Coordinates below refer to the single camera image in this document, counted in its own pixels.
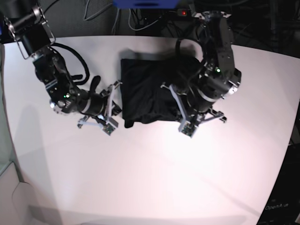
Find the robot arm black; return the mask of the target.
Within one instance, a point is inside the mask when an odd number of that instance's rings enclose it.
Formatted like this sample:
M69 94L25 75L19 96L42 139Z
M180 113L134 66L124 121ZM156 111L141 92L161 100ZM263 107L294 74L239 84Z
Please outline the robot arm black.
M90 77L87 64L76 50L56 42L38 1L2 0L0 13L13 40L26 51L22 54L23 58L33 59L36 77L45 85L53 111L63 115L83 115L77 123L78 128L90 124L88 120L92 118L94 126L111 135L118 128L113 117L121 113L121 108L113 99L122 82L117 80L97 93L101 81L97 75L93 77L89 90L80 89ZM71 75L56 47L70 51L83 65L86 76Z
M221 8L198 10L190 5L195 18L195 38L202 49L202 60L190 75L178 72L183 79L181 88L174 82L162 83L179 108L179 132L193 137L199 125L211 120L227 121L224 113L213 109L221 98L234 94L241 83L241 72L235 67L232 50L233 34L227 23L230 14Z

